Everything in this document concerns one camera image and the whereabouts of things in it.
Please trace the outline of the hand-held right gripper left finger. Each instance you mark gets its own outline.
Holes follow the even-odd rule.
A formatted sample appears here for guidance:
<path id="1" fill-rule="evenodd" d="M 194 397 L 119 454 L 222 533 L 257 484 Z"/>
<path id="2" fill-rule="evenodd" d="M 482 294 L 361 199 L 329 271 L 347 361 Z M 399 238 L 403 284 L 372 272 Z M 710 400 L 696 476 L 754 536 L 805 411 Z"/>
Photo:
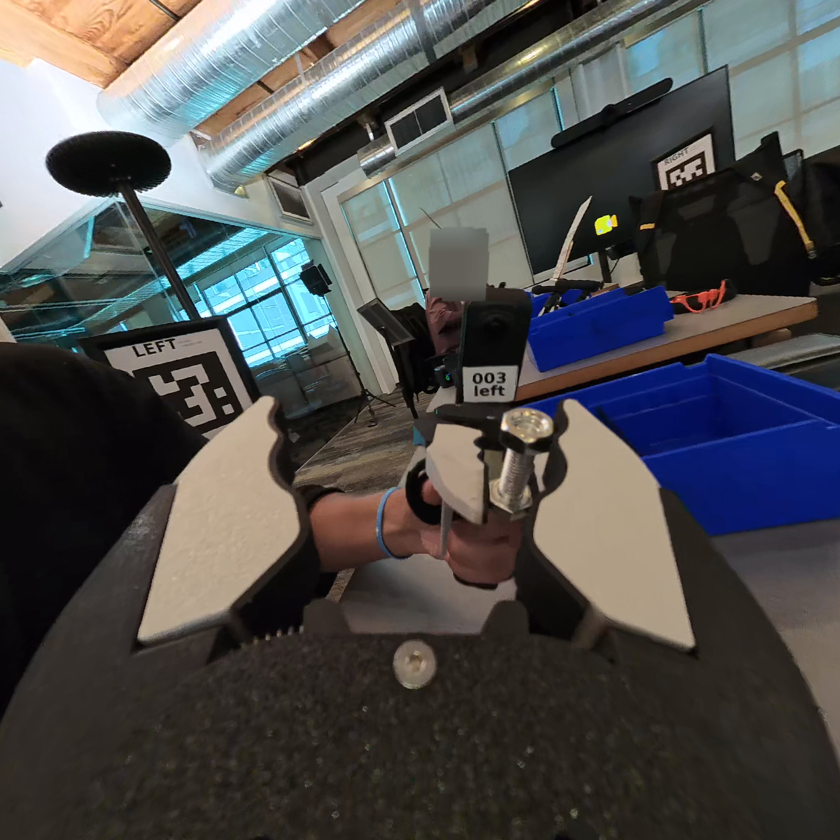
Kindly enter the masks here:
<path id="1" fill-rule="evenodd" d="M 261 397 L 185 467 L 140 620 L 152 647 L 212 628 L 254 635 L 249 605 L 310 537 L 302 497 L 280 473 L 279 403 Z"/>

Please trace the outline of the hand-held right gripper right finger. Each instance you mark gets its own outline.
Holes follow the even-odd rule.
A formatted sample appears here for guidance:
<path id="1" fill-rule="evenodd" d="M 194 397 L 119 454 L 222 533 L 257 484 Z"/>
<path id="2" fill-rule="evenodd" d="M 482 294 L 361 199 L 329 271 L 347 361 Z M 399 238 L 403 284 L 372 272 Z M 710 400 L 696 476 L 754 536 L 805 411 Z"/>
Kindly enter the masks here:
<path id="1" fill-rule="evenodd" d="M 555 415 L 515 582 L 538 630 L 594 649 L 622 631 L 696 645 L 660 486 L 642 459 L 579 402 Z"/>

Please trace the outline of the silver hex bolt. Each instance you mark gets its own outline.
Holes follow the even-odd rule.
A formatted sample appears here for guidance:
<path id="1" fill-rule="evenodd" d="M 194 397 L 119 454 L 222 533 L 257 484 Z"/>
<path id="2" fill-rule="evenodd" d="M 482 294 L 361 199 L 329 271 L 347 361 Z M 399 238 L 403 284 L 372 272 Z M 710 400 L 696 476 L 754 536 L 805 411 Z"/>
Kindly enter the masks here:
<path id="1" fill-rule="evenodd" d="M 549 452 L 553 437 L 554 422 L 549 414 L 530 407 L 506 411 L 499 428 L 499 441 L 505 454 L 499 477 L 490 483 L 497 482 L 507 494 L 522 493 L 529 483 L 526 455 Z"/>

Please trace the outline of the blue plastic bin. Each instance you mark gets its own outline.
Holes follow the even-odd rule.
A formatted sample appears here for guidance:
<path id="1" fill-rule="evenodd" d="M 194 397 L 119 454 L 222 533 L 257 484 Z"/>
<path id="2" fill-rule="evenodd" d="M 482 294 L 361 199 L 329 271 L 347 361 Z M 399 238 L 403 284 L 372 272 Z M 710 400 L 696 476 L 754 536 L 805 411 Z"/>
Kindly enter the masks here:
<path id="1" fill-rule="evenodd" d="M 528 349 L 541 373 L 660 336 L 675 316 L 663 287 L 617 288 L 543 312 L 551 297 L 532 297 Z"/>
<path id="2" fill-rule="evenodd" d="M 528 406 L 554 415 L 565 398 L 712 536 L 838 518 L 838 391 L 711 353 Z"/>

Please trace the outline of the person's left forearm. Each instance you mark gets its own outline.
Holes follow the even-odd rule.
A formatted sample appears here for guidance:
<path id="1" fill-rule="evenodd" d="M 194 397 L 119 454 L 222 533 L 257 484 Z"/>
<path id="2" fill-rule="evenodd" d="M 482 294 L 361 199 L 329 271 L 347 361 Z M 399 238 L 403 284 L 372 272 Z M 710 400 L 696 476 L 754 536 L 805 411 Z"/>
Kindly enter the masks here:
<path id="1" fill-rule="evenodd" d="M 331 492 L 310 506 L 311 535 L 321 573 L 335 574 L 385 557 L 376 527 L 382 496 Z"/>

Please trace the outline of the person's left hand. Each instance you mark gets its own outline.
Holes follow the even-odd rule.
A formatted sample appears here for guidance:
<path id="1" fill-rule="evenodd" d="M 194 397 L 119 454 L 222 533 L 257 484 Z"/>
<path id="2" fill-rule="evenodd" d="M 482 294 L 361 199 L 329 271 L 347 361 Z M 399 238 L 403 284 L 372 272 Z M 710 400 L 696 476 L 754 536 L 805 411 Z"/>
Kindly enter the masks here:
<path id="1" fill-rule="evenodd" d="M 486 522 L 474 525 L 454 518 L 445 560 L 453 575 L 469 585 L 490 586 L 508 581 L 514 573 L 524 520 L 491 511 Z M 439 527 L 422 522 L 410 508 L 404 489 L 385 504 L 382 535 L 397 558 L 415 554 L 437 556 Z"/>

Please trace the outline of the black music stand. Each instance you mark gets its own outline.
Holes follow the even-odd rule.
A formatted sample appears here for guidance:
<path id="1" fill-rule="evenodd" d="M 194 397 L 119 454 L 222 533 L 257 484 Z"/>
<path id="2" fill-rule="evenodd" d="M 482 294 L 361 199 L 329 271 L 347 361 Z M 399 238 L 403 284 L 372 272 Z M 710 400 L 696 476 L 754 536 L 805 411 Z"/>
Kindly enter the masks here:
<path id="1" fill-rule="evenodd" d="M 410 329 L 379 298 L 365 303 L 358 309 L 362 318 L 383 338 L 397 373 L 397 386 L 403 401 L 412 415 L 418 418 L 415 406 L 416 376 L 412 361 L 415 336 Z"/>

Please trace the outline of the thin white sign board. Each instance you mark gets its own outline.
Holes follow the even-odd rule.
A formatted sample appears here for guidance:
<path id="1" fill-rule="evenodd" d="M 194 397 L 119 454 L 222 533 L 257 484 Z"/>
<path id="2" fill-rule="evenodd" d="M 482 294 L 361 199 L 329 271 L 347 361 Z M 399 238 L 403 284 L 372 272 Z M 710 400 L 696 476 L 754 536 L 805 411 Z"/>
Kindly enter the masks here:
<path id="1" fill-rule="evenodd" d="M 592 195 L 586 198 L 583 203 L 578 207 L 574 219 L 569 227 L 567 235 L 563 241 L 563 246 L 560 250 L 559 257 L 557 259 L 555 268 L 552 273 L 552 280 L 560 280 L 563 276 L 569 258 L 571 257 L 571 251 L 574 245 L 574 238 L 577 234 L 577 231 L 581 225 L 583 217 L 587 212 L 590 204 L 592 202 Z"/>

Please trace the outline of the large black screen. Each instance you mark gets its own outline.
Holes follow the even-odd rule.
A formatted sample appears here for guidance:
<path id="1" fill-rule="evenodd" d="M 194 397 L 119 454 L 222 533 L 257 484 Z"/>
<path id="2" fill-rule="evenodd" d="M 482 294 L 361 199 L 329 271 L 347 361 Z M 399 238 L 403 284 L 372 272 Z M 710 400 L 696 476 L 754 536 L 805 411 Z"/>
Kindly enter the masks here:
<path id="1" fill-rule="evenodd" d="M 534 275 L 553 270 L 578 207 L 592 195 L 569 260 L 634 249 L 630 196 L 659 191 L 653 162 L 711 131 L 717 171 L 735 162 L 729 70 L 720 67 L 603 132 L 512 169 L 514 207 Z"/>

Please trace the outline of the black white marker board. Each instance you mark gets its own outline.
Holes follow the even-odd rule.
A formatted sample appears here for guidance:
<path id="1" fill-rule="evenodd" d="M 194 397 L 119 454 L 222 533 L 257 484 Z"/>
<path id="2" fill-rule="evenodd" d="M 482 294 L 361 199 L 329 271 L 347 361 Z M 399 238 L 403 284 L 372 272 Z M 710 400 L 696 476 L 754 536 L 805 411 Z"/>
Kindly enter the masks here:
<path id="1" fill-rule="evenodd" d="M 224 317 L 110 332 L 79 341 L 89 358 L 149 385 L 205 439 L 260 399 L 235 333 Z"/>
<path id="2" fill-rule="evenodd" d="M 659 191 L 667 191 L 706 177 L 717 170 L 715 144 L 711 131 L 657 158 L 653 162 Z"/>

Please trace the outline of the black light panel tripod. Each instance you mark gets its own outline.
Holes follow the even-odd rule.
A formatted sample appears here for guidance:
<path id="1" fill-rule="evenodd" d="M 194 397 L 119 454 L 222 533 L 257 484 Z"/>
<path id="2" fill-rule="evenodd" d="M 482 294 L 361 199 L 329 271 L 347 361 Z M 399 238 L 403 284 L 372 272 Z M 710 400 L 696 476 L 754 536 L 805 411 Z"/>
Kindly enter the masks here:
<path id="1" fill-rule="evenodd" d="M 327 295 L 330 292 L 332 281 L 327 275 L 326 271 L 323 269 L 321 264 L 315 264 L 312 260 L 305 263 L 301 268 L 300 279 L 303 282 L 304 287 L 306 288 L 307 292 L 310 293 L 315 298 L 323 299 L 325 304 L 328 306 L 329 309 L 329 316 L 334 323 L 334 331 L 337 333 L 341 345 L 343 347 L 343 351 L 345 356 L 348 359 L 350 364 L 351 370 L 353 371 L 353 375 L 360 387 L 360 395 L 359 395 L 359 408 L 353 418 L 353 424 L 357 424 L 360 416 L 362 414 L 362 410 L 366 409 L 367 413 L 370 415 L 370 420 L 367 423 L 367 426 L 370 428 L 377 427 L 379 424 L 377 416 L 374 410 L 374 403 L 380 403 L 384 406 L 394 407 L 394 405 L 384 398 L 373 394 L 370 389 L 368 389 L 361 378 L 361 373 L 356 366 L 353 357 L 350 353 L 350 348 L 341 333 L 338 321 L 335 318 L 333 310 L 331 309 L 331 305 L 327 302 Z"/>

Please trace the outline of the white framed ceiling vent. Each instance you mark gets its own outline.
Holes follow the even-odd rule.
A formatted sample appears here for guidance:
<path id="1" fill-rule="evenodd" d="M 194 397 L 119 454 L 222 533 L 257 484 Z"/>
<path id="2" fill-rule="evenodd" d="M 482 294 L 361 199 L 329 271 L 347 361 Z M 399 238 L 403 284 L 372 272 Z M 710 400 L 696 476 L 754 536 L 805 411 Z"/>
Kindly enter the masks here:
<path id="1" fill-rule="evenodd" d="M 385 121 L 385 132 L 395 156 L 455 125 L 448 96 L 442 87 Z"/>

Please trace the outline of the black jacket yellow stripe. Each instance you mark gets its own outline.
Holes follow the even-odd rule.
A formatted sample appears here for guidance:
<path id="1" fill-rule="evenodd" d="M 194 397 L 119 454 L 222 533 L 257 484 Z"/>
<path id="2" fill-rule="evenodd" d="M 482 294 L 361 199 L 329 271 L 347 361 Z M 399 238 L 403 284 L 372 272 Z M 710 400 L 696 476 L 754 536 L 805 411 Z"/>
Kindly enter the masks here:
<path id="1" fill-rule="evenodd" d="M 646 288 L 804 297 L 816 247 L 786 187 L 779 134 L 729 167 L 666 191 L 630 196 Z"/>

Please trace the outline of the black floor lamp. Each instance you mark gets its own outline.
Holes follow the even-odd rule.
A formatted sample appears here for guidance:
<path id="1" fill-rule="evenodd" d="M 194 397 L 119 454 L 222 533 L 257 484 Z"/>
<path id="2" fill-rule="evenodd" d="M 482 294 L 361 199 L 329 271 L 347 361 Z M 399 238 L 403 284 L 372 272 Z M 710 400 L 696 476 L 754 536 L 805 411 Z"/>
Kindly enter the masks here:
<path id="1" fill-rule="evenodd" d="M 172 173 L 171 158 L 161 144 L 117 130 L 80 133 L 54 145 L 46 155 L 45 166 L 56 183 L 76 194 L 121 196 L 187 317 L 200 319 L 139 198 L 140 193 L 161 186 Z"/>

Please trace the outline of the silver ventilation duct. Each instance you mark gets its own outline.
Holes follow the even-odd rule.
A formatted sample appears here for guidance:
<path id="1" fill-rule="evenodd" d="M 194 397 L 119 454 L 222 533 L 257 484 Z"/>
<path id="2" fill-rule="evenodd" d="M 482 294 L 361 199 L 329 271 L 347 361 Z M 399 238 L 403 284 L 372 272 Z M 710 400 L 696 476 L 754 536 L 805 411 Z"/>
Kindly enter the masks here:
<path id="1" fill-rule="evenodd" d="M 233 193 L 298 156 L 305 182 L 385 136 L 386 120 L 452 91 L 595 2 L 399 2 L 303 74 L 223 128 L 201 151 L 211 182 Z"/>
<path id="2" fill-rule="evenodd" d="M 517 109 L 571 80 L 575 119 L 631 96 L 629 50 L 706 5 L 702 1 L 594 2 L 572 22 L 541 38 L 449 95 L 454 127 L 463 133 Z"/>
<path id="3" fill-rule="evenodd" d="M 203 1 L 100 91 L 98 111 L 114 130 L 173 144 L 360 5 Z"/>

